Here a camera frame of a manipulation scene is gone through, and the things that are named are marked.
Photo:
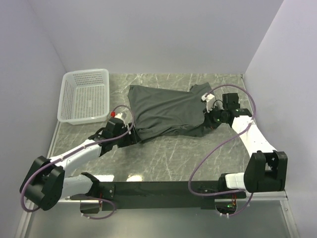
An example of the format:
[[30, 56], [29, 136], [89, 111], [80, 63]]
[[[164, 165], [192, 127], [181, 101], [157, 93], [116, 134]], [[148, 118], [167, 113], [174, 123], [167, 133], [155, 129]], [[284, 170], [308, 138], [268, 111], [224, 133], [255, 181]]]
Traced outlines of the dark grey t shirt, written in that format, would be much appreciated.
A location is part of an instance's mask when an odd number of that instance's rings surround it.
[[128, 100], [140, 139], [204, 136], [206, 105], [201, 97], [210, 90], [209, 83], [195, 84], [187, 92], [131, 85]]

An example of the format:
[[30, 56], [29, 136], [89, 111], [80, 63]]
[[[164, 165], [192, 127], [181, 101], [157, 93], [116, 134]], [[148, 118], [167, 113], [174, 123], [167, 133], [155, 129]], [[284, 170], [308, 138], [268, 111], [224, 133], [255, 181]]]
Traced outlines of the white perforated plastic basket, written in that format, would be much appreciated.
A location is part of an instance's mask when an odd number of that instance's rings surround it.
[[109, 113], [109, 72], [77, 70], [62, 78], [57, 119], [71, 125], [105, 121]]

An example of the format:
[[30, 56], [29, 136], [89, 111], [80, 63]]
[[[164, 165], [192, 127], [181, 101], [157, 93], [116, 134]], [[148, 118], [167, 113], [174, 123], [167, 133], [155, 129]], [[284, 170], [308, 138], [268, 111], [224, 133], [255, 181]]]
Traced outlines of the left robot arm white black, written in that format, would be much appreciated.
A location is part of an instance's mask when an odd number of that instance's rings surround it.
[[78, 194], [87, 199], [99, 199], [100, 181], [90, 173], [73, 177], [73, 171], [111, 151], [114, 146], [126, 147], [139, 140], [134, 122], [126, 123], [115, 116], [77, 147], [51, 158], [39, 156], [20, 187], [22, 208], [31, 212], [25, 206], [25, 199], [44, 211], [53, 208], [61, 198]]

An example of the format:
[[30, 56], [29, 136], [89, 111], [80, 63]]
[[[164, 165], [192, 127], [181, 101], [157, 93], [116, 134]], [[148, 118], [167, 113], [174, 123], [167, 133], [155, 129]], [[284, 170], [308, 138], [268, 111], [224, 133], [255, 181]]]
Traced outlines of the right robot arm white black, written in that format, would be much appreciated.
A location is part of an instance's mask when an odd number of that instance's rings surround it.
[[218, 194], [228, 198], [235, 190], [250, 193], [283, 191], [286, 182], [287, 155], [285, 152], [278, 152], [265, 139], [249, 109], [240, 106], [238, 94], [223, 94], [221, 107], [218, 106], [213, 94], [204, 94], [201, 101], [206, 104], [205, 125], [216, 129], [222, 123], [228, 124], [239, 135], [250, 156], [244, 172], [220, 176]]

